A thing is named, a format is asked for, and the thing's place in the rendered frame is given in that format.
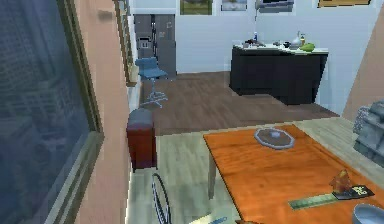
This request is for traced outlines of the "green measuring stick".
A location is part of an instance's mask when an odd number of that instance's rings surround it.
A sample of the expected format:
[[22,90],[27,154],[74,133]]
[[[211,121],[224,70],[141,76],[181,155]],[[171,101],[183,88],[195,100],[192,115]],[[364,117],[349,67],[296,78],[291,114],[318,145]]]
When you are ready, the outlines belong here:
[[288,204],[293,210],[299,210],[299,209],[322,206],[322,205],[334,203],[336,201],[337,201],[337,198],[332,193],[329,193],[329,194],[311,196],[311,197],[297,199],[297,200],[291,200],[288,202]]

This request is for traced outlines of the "black thin hoop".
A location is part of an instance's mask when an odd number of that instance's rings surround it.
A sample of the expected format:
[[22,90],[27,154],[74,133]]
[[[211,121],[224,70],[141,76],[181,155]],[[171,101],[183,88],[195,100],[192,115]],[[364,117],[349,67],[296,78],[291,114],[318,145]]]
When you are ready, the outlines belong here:
[[158,173],[152,175],[152,194],[159,224],[172,224],[169,198],[163,180]]

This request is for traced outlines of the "green framed picture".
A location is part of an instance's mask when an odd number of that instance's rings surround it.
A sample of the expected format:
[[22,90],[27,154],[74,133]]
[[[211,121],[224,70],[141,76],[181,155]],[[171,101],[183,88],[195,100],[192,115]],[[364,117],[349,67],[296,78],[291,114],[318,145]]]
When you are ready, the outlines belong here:
[[181,15],[211,15],[212,0],[180,0]]

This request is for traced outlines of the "brown framed window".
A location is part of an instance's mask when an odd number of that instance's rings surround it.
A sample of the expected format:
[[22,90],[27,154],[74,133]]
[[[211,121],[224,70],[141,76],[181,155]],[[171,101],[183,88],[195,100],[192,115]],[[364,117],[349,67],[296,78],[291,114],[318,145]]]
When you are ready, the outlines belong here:
[[133,87],[137,83],[137,76],[134,74],[134,62],[128,21],[129,7],[127,5],[127,0],[113,0],[113,2],[115,5],[126,86]]

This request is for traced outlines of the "grey sofa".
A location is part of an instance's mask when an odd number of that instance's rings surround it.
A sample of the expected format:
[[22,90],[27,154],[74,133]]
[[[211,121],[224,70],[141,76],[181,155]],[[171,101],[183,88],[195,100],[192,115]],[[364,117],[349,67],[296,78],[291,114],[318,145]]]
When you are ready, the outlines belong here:
[[384,99],[369,108],[354,149],[384,168]]

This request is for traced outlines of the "grey framed picture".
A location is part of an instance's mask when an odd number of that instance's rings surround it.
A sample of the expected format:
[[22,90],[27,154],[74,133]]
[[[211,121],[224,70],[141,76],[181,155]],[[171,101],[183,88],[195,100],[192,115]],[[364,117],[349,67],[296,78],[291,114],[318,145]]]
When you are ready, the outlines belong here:
[[246,11],[247,0],[222,0],[222,11]]

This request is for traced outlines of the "grey metal bowl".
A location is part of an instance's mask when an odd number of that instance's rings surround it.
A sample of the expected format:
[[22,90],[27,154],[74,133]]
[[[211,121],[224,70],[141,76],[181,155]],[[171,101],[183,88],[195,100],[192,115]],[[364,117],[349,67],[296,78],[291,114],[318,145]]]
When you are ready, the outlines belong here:
[[358,204],[352,214],[353,224],[384,224],[384,209],[370,204]]

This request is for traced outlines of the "large dark window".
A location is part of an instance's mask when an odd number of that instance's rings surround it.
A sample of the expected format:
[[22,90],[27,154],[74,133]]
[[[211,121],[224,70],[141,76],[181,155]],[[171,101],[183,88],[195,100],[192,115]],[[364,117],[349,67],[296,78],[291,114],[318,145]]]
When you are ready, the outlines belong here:
[[74,0],[0,0],[0,224],[74,224],[102,140]]

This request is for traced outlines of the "grey round plate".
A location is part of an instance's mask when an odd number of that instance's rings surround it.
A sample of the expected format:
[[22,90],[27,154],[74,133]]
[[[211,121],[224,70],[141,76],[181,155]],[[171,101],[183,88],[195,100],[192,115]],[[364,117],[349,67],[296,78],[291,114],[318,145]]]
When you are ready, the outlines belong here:
[[292,148],[295,143],[295,139],[288,132],[272,127],[256,130],[254,138],[261,145],[275,150]]

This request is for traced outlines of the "grey wall cabinet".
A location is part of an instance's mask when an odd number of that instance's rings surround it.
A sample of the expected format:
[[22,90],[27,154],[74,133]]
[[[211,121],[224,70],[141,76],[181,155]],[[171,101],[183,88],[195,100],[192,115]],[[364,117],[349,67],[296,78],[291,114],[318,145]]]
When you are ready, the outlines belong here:
[[294,0],[256,0],[255,9],[261,13],[291,12]]

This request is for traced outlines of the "black kitchen counter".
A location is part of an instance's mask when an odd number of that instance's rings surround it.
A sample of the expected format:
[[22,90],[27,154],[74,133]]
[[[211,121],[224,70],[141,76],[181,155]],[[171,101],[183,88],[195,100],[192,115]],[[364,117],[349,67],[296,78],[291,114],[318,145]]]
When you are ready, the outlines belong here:
[[285,105],[315,102],[327,53],[232,48],[229,87],[238,95],[267,94]]

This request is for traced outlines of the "black flat card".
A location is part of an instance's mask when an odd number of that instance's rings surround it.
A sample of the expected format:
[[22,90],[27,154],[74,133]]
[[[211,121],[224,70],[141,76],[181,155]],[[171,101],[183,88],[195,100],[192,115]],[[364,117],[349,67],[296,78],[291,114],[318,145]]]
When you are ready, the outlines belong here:
[[333,195],[338,200],[352,200],[374,196],[375,193],[365,185],[355,185],[341,193],[333,192]]

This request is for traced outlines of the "orange wooden table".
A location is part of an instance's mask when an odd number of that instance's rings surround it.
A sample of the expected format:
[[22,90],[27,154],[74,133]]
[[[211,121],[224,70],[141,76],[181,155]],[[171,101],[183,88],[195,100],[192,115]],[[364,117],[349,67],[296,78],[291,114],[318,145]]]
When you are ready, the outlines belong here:
[[259,144],[253,129],[206,134],[210,170],[217,170],[239,216],[261,224],[352,224],[357,200],[294,210],[291,200],[327,194],[340,171],[374,192],[361,201],[384,209],[384,190],[294,125],[282,129],[294,146],[274,150]]

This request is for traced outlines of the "orange framed picture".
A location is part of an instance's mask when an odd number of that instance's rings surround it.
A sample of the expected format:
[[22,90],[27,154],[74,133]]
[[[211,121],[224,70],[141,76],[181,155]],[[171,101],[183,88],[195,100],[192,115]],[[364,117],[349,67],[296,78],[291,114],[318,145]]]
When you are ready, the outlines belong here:
[[369,5],[371,0],[319,0],[318,8]]

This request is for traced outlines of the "grey fridge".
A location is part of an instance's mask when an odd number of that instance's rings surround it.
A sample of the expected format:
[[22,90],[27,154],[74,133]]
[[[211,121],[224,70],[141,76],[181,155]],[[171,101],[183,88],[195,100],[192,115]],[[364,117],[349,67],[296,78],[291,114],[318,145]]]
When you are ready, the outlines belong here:
[[174,14],[135,14],[134,28],[139,58],[155,57],[169,78],[177,75]]

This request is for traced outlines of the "red bin with grey lid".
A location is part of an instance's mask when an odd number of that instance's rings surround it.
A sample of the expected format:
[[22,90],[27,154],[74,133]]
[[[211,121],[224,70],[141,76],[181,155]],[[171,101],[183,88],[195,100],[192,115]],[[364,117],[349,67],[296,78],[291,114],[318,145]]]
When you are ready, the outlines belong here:
[[156,137],[152,112],[138,108],[129,114],[126,127],[133,171],[157,167]]

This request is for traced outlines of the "blue office chair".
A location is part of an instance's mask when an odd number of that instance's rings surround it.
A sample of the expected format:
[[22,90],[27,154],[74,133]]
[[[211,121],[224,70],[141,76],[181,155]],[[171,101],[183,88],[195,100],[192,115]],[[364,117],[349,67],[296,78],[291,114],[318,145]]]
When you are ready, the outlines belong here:
[[162,107],[161,102],[167,100],[167,96],[165,93],[156,90],[155,83],[157,79],[166,77],[167,73],[159,68],[155,57],[139,58],[135,61],[135,65],[139,68],[138,75],[142,79],[151,81],[151,92],[144,105],[156,104]]

